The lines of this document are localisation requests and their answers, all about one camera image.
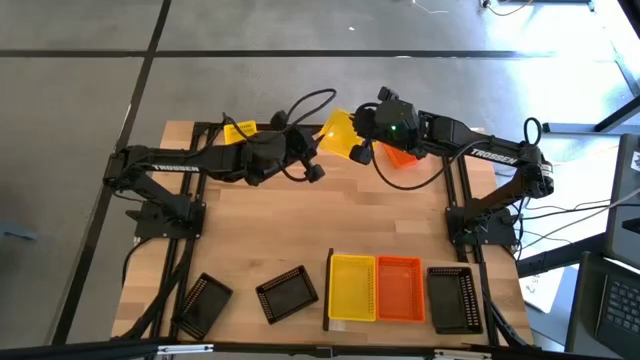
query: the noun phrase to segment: black cable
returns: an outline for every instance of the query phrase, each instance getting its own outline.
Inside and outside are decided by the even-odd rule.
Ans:
[[[640,204],[618,204],[615,207],[640,207]],[[544,214],[544,215],[538,215],[538,216],[532,216],[532,217],[528,217],[528,218],[522,218],[522,220],[535,220],[535,219],[541,219],[547,216],[553,216],[553,215],[560,215],[560,214],[567,214],[567,213],[572,213],[572,212],[580,212],[580,211],[587,211],[587,210],[594,210],[594,209],[602,209],[602,208],[606,208],[609,207],[609,205],[599,205],[599,206],[590,206],[587,208],[581,208],[581,209],[569,209],[569,210],[564,210],[564,211],[556,211],[556,212],[552,212],[552,213],[548,213],[548,214]]]
[[[611,199],[603,199],[603,200],[600,200],[600,201],[589,201],[589,202],[580,203],[580,204],[576,205],[573,209],[575,210],[575,209],[579,208],[580,206],[591,205],[591,204],[599,204],[599,203],[605,202],[605,201],[611,202]]]
[[[122,200],[135,201],[135,202],[139,202],[141,204],[144,204],[144,201],[142,201],[140,199],[134,199],[134,198],[130,198],[130,197],[127,197],[127,196],[124,196],[124,195],[120,195],[115,191],[113,192],[113,196],[115,196],[115,197],[117,197],[119,199],[122,199]]]
[[[535,235],[535,236],[538,236],[538,237],[543,237],[543,236],[544,236],[544,235],[542,235],[542,234],[538,234],[538,233],[536,233],[536,232],[529,231],[529,230],[523,230],[523,231],[524,231],[525,233],[527,233],[527,234]],[[574,245],[571,241],[569,241],[569,240],[567,240],[567,239],[551,238],[551,237],[545,237],[544,239],[545,239],[545,240],[551,240],[551,241],[564,241],[564,242],[566,242],[566,243],[569,243],[569,244]]]
[[[520,211],[522,211],[523,202],[524,202],[524,199],[522,199],[522,202],[520,203]],[[516,263],[518,263],[518,261],[520,261],[520,256],[522,255],[522,238],[524,237],[524,221],[522,217],[519,216],[519,214],[516,222],[520,222],[520,228],[518,229],[518,242],[517,242],[518,247],[520,247],[520,252],[518,253],[518,258],[516,259]]]
[[[293,175],[291,175],[287,169],[285,169],[284,165],[282,163],[278,163],[278,165],[280,166],[280,171],[282,171],[282,173],[284,174],[284,176],[287,177],[287,179],[291,180],[291,181],[295,181],[295,182],[305,182],[307,180],[309,180],[308,176],[305,176],[303,178],[297,178]]]
[[[531,141],[529,140],[529,127],[528,127],[529,121],[533,121],[533,123],[536,125],[536,129],[538,130],[536,141],[534,141],[533,143],[531,143]],[[534,117],[527,118],[527,120],[524,121],[524,141],[526,141],[527,144],[529,145],[538,145],[538,143],[540,143],[541,138],[542,138],[542,124],[540,124],[540,121],[538,121],[538,119]]]
[[[513,221],[513,223],[511,223],[511,225],[515,225],[518,221],[520,221],[520,215],[522,215],[522,206],[524,205],[524,201],[525,201],[525,198],[522,198],[522,200],[520,201],[520,206],[518,206],[518,212],[516,213],[516,218]]]
[[[478,239],[478,235],[476,235],[476,233],[472,233],[473,237],[476,238],[476,244],[475,245],[471,245],[471,250],[470,251],[465,251],[465,254],[473,254],[475,252],[475,248],[474,246],[478,247],[481,246],[480,244],[480,239]]]
[[[124,286],[124,281],[127,279],[127,269],[129,268],[129,259],[131,258],[131,255],[133,255],[140,246],[146,244],[149,240],[151,240],[151,238],[140,239],[140,242],[132,247],[124,258],[124,264],[122,265],[122,286]]]
[[[518,262],[520,261],[520,257],[522,256],[522,250],[524,250],[524,248],[522,247],[522,241],[519,241],[518,244],[520,245],[519,250],[518,251],[518,257],[515,258],[515,253],[514,253],[514,258],[516,259],[516,265],[518,265]]]
[[[423,188],[429,184],[431,184],[435,179],[438,178],[438,176],[440,176],[444,170],[447,167],[451,167],[451,164],[453,164],[456,160],[458,160],[458,158],[462,155],[464,155],[464,152],[467,151],[469,148],[471,148],[474,145],[478,145],[478,144],[482,144],[482,143],[487,143],[489,142],[489,140],[477,140],[477,141],[473,141],[467,145],[465,145],[462,149],[458,150],[458,152],[451,158],[451,160],[449,160],[449,162],[443,166],[437,173],[435,173],[432,177],[430,177],[429,179],[427,179],[427,181],[418,184],[418,185],[414,185],[414,186],[400,186],[400,185],[396,185],[394,183],[392,183],[391,181],[389,181],[389,179],[387,179],[384,174],[382,174],[382,172],[380,171],[380,168],[378,167],[378,162],[376,161],[376,156],[373,152],[373,146],[370,146],[369,148],[371,149],[371,158],[373,159],[373,167],[375,167],[376,172],[378,173],[378,175],[380,176],[380,178],[382,179],[382,181],[384,181],[385,183],[387,183],[387,185],[391,186],[394,189],[398,189],[398,190],[404,190],[404,191],[410,191],[410,190],[417,190],[420,188]]]
[[[222,113],[222,116],[224,118],[226,118],[229,122],[231,122],[231,124],[236,129],[238,134],[240,134],[240,136],[242,136],[245,140],[247,140],[247,142],[251,142],[251,143],[254,143],[254,144],[266,144],[266,143],[269,143],[270,141],[272,141],[273,139],[275,139],[276,137],[287,133],[289,130],[291,130],[294,126],[296,126],[298,123],[300,123],[304,119],[306,119],[309,116],[311,116],[311,115],[317,113],[318,111],[322,110],[322,108],[327,106],[327,104],[329,104],[331,101],[333,101],[333,99],[335,99],[336,95],[338,94],[338,91],[336,89],[328,88],[328,89],[316,90],[314,92],[311,92],[311,93],[301,97],[300,99],[298,99],[298,101],[296,101],[293,104],[293,106],[291,106],[291,108],[289,109],[289,112],[287,112],[287,122],[289,121],[289,118],[291,117],[291,114],[293,113],[293,111],[303,101],[305,101],[305,100],[307,100],[307,99],[309,99],[309,98],[311,98],[313,96],[324,94],[324,93],[331,93],[331,96],[329,96],[329,98],[327,98],[327,100],[325,100],[322,104],[320,104],[320,105],[316,106],[315,108],[313,108],[313,109],[307,111],[306,113],[302,114],[300,117],[295,119],[292,123],[288,124],[284,129],[282,129],[280,131],[277,131],[276,133],[273,134],[273,136],[271,136],[269,138],[266,138],[266,139],[256,140],[256,139],[252,139],[252,138],[248,137],[247,134],[245,134],[244,131],[242,131],[240,129],[240,127],[238,126],[238,123],[236,123],[236,121],[232,117],[228,116],[225,113]]]

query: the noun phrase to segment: black metal frame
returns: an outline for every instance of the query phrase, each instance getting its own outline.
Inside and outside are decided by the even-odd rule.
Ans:
[[[469,173],[467,172],[467,163],[464,156],[458,158],[458,170],[460,172],[460,183],[462,185],[462,195],[464,196],[465,205],[469,203],[471,200],[471,184],[469,183]],[[498,331],[496,325],[494,323],[493,312],[491,311],[491,306],[493,305],[491,301],[491,290],[489,289],[489,276],[487,275],[487,264],[484,261],[484,254],[482,252],[482,245],[472,245],[473,256],[475,257],[476,263],[478,263],[478,267],[480,268],[480,287],[482,288],[482,298],[483,298],[483,307],[484,307],[484,317],[487,322],[487,335],[489,337],[489,345],[498,346],[500,344],[500,340],[498,338]]]
[[[175,350],[182,347],[182,352]],[[0,350],[0,357],[7,359],[138,359],[141,356],[153,357],[173,356],[186,353],[262,353],[309,355],[316,358],[331,358],[335,356],[394,356],[422,357],[434,359],[437,357],[455,359],[498,359],[498,360],[601,360],[601,357],[587,357],[571,353],[542,351],[535,348],[509,348],[484,345],[467,345],[459,349],[446,347],[419,346],[358,346],[358,345],[313,345],[313,344],[238,344],[224,342],[178,342],[171,338],[156,338],[143,340],[105,341],[84,344],[69,344],[64,346],[40,346],[24,349]]]
[[[640,112],[640,96],[635,97],[597,124],[545,123],[542,130],[554,134],[622,135],[640,134],[640,125],[623,125]]]
[[[533,276],[549,270],[577,264],[585,251],[604,256],[606,240],[606,233],[600,233],[572,244],[522,259],[517,265],[518,276],[520,278]]]
[[[193,142],[195,142],[194,148],[198,147],[198,140],[203,135],[205,130],[208,130],[207,131],[207,143],[208,143],[210,140],[212,140],[213,135],[214,135],[213,124],[210,124],[210,123],[195,123],[194,124],[194,127],[193,127],[194,136],[191,139],[192,144],[193,144]],[[196,186],[196,195],[195,195],[197,201],[202,201],[203,200],[204,190],[206,188],[205,187],[206,181],[207,181],[207,175],[206,174],[198,175],[198,185]],[[196,239],[195,238],[187,239],[187,242],[185,244],[184,251],[192,254],[192,256],[189,257],[188,262],[187,262],[187,268],[189,268],[189,269],[191,268],[191,260],[193,258],[193,252],[194,252],[195,244],[196,244]],[[178,312],[178,310],[182,307],[182,304],[184,303],[185,294],[187,292],[187,282],[188,281],[189,281],[189,273],[187,273],[180,280],[180,282],[178,282],[178,287],[177,287],[177,290],[176,290],[176,298],[175,298],[175,301],[173,303],[173,314]],[[172,322],[171,326],[169,327],[169,337],[176,338],[177,336],[178,336],[178,326]]]
[[[527,2],[529,0],[510,0],[513,3],[522,3]],[[537,3],[546,3],[546,4],[586,4],[589,7],[589,10],[595,11],[595,7],[593,5],[593,0],[537,0]]]
[[[149,79],[151,67],[154,59],[156,58],[225,58],[225,57],[379,57],[379,58],[394,58],[394,57],[414,57],[414,58],[474,58],[474,59],[541,59],[541,58],[558,58],[559,54],[556,52],[520,52],[520,51],[492,51],[492,50],[455,50],[455,51],[441,51],[441,50],[193,50],[193,51],[174,51],[174,50],[158,50],[158,45],[164,30],[165,23],[171,8],[172,0],[163,0],[158,18],[146,50],[25,50],[25,49],[5,49],[0,50],[0,58],[142,58],[143,63],[138,74],[138,78],[135,83],[135,87],[130,99],[130,109],[127,112],[127,116],[123,122],[121,132],[116,140],[116,151],[127,146],[133,124],[135,122],[140,103]],[[190,176],[185,175],[183,178],[183,186],[181,192],[188,191],[187,183],[190,182]],[[447,181],[447,191],[449,194],[450,206],[456,205],[455,188],[453,187],[453,177],[451,170],[445,171],[445,177]],[[468,189],[468,179],[466,186],[463,186],[465,191],[465,198],[470,196],[470,190]],[[200,184],[204,184],[204,179],[201,177]],[[104,224],[107,209],[111,200],[111,191],[101,186],[96,202],[90,214],[90,221],[85,229],[78,257],[74,263],[73,277],[68,284],[64,292],[64,302],[55,322],[55,329],[53,329],[53,335],[51,343],[53,345],[62,345],[67,341],[67,337],[73,319],[76,313],[77,306],[84,288],[85,281],[87,279],[91,262],[97,248],[98,239]],[[163,270],[163,281],[166,280],[170,269],[175,263],[175,252],[177,250],[177,239],[171,239],[167,250],[165,259],[165,269]],[[467,256],[464,250],[464,246],[460,245],[460,249],[457,250],[458,259],[461,261],[467,261]],[[482,250],[479,249],[474,252],[476,260],[482,264]],[[486,267],[481,266],[481,271],[486,277]],[[154,325],[152,327],[152,333],[159,331],[159,323],[161,322],[162,314],[156,317]],[[244,351],[251,351],[251,344],[246,344]],[[381,354],[380,350],[388,349],[394,353],[394,355],[410,355],[416,354],[415,351],[409,348],[396,348],[385,347],[376,348],[371,350],[370,354]],[[284,352],[285,349],[281,349],[276,352]]]
[[[324,305],[322,307],[322,330],[329,331],[329,285],[331,279],[331,257],[333,248],[327,253],[327,262],[324,269]]]
[[[202,133],[200,133],[200,129],[202,129],[202,127],[194,125],[193,127],[193,133],[191,134],[191,144],[189,145],[189,150],[190,151],[195,151],[198,147],[198,140],[200,139],[200,136],[202,136]],[[191,175],[192,173],[185,173],[182,176],[182,184],[180,185],[180,194],[181,195],[187,195],[189,193],[189,187],[191,186]],[[161,280],[160,280],[160,287],[162,287],[164,284],[167,283],[167,280],[169,279],[169,275],[171,275],[171,271],[173,270],[173,267],[175,266],[175,261],[176,261],[176,250],[178,248],[178,240],[179,239],[175,239],[175,238],[171,238],[169,239],[169,245],[167,246],[167,255],[165,257],[164,260],[164,267],[162,268],[162,276],[161,276]],[[176,295],[176,306],[178,304],[178,299],[181,299],[181,296]],[[159,312],[156,315],[156,318],[154,319],[154,321],[151,323],[151,330],[149,332],[149,337],[150,338],[154,338],[154,337],[158,337],[160,336],[160,329],[162,326],[162,318],[164,316],[164,312]]]

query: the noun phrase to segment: wooden tabletop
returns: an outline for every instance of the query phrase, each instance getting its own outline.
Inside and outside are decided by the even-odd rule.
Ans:
[[[193,122],[168,122],[161,147],[188,149],[192,129]],[[442,167],[441,159],[435,156],[427,156],[416,166],[402,170],[393,169],[381,151],[377,159],[392,181],[404,185],[423,181]],[[242,181],[226,184],[207,180],[205,226],[196,243],[187,289],[205,272],[230,287],[233,295],[205,340],[450,347],[487,344],[486,332],[437,335],[426,296],[426,322],[422,324],[332,320],[330,331],[322,330],[329,248],[337,253],[418,256],[425,269],[470,266],[481,313],[482,296],[478,266],[456,263],[448,241],[444,176],[420,190],[403,192],[383,183],[373,166],[322,151],[314,162],[326,172],[314,184],[295,183],[282,174],[259,187],[250,187]],[[467,168],[474,197],[482,197],[496,188],[490,163],[467,158]],[[290,172],[299,176],[302,169],[296,164],[290,167]],[[457,170],[453,170],[455,180]],[[154,179],[177,193],[182,175],[155,173]],[[156,295],[167,243],[165,239],[151,240],[132,256],[113,325],[114,336],[128,330]],[[532,343],[513,259],[498,246],[484,246],[483,250],[494,303],[518,334]],[[307,269],[320,300],[269,325],[255,288],[299,265]],[[168,333],[172,309],[173,295],[167,301],[163,335]],[[183,332],[179,338],[192,340]]]

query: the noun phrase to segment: yellow basket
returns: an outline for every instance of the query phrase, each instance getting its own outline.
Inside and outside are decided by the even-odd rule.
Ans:
[[[321,149],[346,159],[349,158],[349,153],[354,145],[362,144],[362,138],[353,130],[351,114],[338,108],[333,110],[320,130],[320,135],[324,135],[320,142]]]
[[[376,320],[376,259],[373,256],[331,257],[329,319]]]
[[[258,132],[258,127],[254,120],[239,122],[238,127],[247,136],[251,136]],[[233,125],[229,124],[224,126],[224,143],[226,145],[237,143],[242,140],[244,140],[244,138],[240,135],[238,130],[233,127]]]

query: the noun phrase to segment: orange tray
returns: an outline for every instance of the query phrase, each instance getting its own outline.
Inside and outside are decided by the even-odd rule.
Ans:
[[[379,256],[376,281],[378,319],[424,322],[424,285],[419,258]]]

